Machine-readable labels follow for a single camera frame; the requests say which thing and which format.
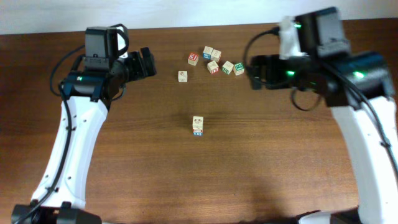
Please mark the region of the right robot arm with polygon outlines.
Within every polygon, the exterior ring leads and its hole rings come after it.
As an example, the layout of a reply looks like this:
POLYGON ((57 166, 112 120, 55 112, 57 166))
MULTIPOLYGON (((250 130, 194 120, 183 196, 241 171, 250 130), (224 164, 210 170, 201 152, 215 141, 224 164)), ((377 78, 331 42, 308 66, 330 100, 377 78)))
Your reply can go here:
POLYGON ((287 16, 269 34, 279 39, 277 55, 243 58, 252 88, 316 93, 340 127, 359 194, 356 208, 315 210, 280 222, 396 223, 397 106, 384 57, 352 53, 335 7, 287 16))

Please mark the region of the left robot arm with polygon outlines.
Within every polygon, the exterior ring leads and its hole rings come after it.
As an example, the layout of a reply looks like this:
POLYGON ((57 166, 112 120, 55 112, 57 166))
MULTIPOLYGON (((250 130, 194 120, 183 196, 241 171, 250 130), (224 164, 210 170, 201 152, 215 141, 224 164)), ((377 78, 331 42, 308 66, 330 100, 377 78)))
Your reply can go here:
POLYGON ((156 75, 150 49, 128 51, 123 24, 88 27, 84 53, 54 95, 62 99, 57 137, 49 163, 29 205, 16 205, 12 223, 101 223, 85 211, 86 180, 96 139, 112 102, 122 98, 126 84, 156 75))

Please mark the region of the wooden block blue D side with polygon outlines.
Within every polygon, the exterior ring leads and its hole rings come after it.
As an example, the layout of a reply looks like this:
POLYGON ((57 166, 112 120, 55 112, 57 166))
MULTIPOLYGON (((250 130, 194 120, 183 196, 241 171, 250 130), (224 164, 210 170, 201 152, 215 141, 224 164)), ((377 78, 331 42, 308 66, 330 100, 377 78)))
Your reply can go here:
POLYGON ((202 117, 202 116, 194 116, 193 122, 192 122, 193 129, 202 129, 203 128, 203 120, 204 120, 204 117, 202 117))

